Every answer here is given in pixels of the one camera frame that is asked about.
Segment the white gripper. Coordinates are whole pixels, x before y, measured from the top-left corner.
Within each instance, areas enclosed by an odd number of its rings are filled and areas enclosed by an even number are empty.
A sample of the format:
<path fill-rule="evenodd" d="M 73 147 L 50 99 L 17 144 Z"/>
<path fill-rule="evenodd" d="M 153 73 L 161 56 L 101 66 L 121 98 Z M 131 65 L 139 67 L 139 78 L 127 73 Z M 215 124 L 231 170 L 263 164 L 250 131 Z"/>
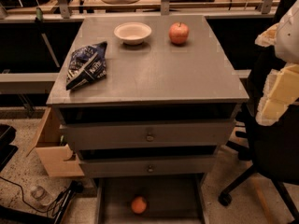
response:
<path fill-rule="evenodd" d="M 265 48 L 274 46 L 276 44 L 277 29 L 277 23 L 270 26 L 257 36 L 255 44 Z M 278 72 L 268 98 L 263 97 L 260 100 L 255 117 L 257 123 L 262 126 L 271 126 L 278 122 L 288 109 L 287 105 L 292 104 L 299 98 L 298 64 L 288 63 Z"/>

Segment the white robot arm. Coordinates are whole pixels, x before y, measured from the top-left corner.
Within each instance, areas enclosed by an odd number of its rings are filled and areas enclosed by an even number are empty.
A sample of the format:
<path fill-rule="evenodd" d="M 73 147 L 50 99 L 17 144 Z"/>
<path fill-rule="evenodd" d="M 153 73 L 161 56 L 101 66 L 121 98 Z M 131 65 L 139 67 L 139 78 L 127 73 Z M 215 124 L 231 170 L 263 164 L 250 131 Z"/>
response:
<path fill-rule="evenodd" d="M 256 121 L 271 126 L 299 98 L 299 0 L 286 12 L 280 21 L 259 34 L 255 44 L 273 46 L 277 58 L 285 66 L 272 69 L 263 85 L 256 114 Z"/>

